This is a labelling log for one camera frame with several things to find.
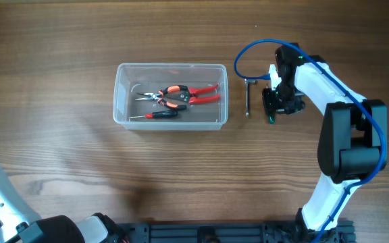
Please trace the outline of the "green handled screwdriver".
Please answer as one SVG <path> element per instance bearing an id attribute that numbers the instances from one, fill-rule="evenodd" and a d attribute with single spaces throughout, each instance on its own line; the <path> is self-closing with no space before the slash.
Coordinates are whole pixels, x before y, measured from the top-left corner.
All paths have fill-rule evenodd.
<path id="1" fill-rule="evenodd" d="M 276 120 L 276 115 L 275 113 L 270 113 L 267 115 L 268 116 L 268 121 L 270 124 L 275 124 L 275 120 Z"/>

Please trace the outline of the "silver L-shaped socket wrench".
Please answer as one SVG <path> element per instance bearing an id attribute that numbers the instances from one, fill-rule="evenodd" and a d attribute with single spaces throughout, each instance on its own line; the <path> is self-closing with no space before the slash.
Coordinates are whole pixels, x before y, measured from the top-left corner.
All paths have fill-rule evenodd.
<path id="1" fill-rule="evenodd" d="M 245 79 L 244 84 L 245 84 L 245 107 L 246 107 L 246 116 L 250 116 L 250 86 L 252 84 L 256 84 L 257 80 L 256 79 Z"/>

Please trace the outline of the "red handled snips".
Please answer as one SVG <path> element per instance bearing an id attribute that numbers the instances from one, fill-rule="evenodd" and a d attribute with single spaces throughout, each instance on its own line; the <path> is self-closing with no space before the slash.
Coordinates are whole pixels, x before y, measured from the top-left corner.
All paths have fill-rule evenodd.
<path id="1" fill-rule="evenodd" d="M 217 89 L 219 85 L 207 86 L 205 88 L 188 87 L 188 91 L 174 93 L 173 99 L 183 101 L 191 105 L 199 105 L 205 103 L 212 103 L 220 100 L 220 94 Z"/>

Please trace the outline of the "red and black screwdriver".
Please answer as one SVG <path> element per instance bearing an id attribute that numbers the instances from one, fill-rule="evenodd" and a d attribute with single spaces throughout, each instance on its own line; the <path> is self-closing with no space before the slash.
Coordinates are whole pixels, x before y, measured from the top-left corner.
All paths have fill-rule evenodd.
<path id="1" fill-rule="evenodd" d="M 162 118 L 173 118 L 178 115 L 177 111 L 167 110 L 167 111 L 157 111 L 152 113 L 147 113 L 145 115 L 132 116 L 130 119 L 136 118 L 145 118 L 145 119 L 162 119 Z"/>

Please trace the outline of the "orange black needle-nose pliers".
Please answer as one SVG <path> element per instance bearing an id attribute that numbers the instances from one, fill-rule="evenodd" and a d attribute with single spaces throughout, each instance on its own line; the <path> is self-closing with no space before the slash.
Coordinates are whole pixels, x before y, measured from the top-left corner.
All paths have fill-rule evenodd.
<path id="1" fill-rule="evenodd" d="M 167 101 L 166 98 L 173 99 L 174 93 L 186 92 L 186 91 L 188 91 L 187 86 L 173 85 L 164 88 L 162 90 L 159 90 L 158 92 L 146 92 L 146 93 L 138 92 L 138 95 L 141 95 L 142 98 L 138 98 L 136 99 L 136 101 L 156 101 L 159 105 L 167 107 L 168 109 L 171 109 L 173 111 L 183 111 L 187 109 L 186 105 L 178 105 L 176 103 L 171 103 Z"/>

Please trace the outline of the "clear plastic container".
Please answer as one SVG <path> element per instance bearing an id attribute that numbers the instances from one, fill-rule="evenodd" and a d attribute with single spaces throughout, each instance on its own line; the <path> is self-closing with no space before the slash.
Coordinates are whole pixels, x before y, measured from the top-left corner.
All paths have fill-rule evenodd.
<path id="1" fill-rule="evenodd" d="M 228 119 L 222 64 L 122 63 L 113 119 L 127 130 L 220 130 Z"/>

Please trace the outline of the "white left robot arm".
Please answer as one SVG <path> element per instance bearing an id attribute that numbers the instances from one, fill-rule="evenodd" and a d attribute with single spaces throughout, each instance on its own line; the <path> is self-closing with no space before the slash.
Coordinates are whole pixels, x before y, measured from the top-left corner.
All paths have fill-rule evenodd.
<path id="1" fill-rule="evenodd" d="M 41 218 L 0 167 L 0 242 L 110 242 L 111 237 L 101 214 L 78 223 L 65 215 Z"/>

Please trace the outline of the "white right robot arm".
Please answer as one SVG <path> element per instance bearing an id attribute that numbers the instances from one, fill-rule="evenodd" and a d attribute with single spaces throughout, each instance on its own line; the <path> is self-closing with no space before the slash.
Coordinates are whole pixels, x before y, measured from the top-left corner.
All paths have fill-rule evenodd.
<path id="1" fill-rule="evenodd" d="M 320 56 L 304 55 L 296 43 L 277 48 L 275 59 L 269 67 L 271 86 L 263 90 L 269 122 L 302 111 L 304 97 L 323 115 L 317 145 L 321 175 L 297 219 L 310 234 L 326 232 L 337 226 L 357 188 L 386 166 L 387 107 L 351 90 Z"/>

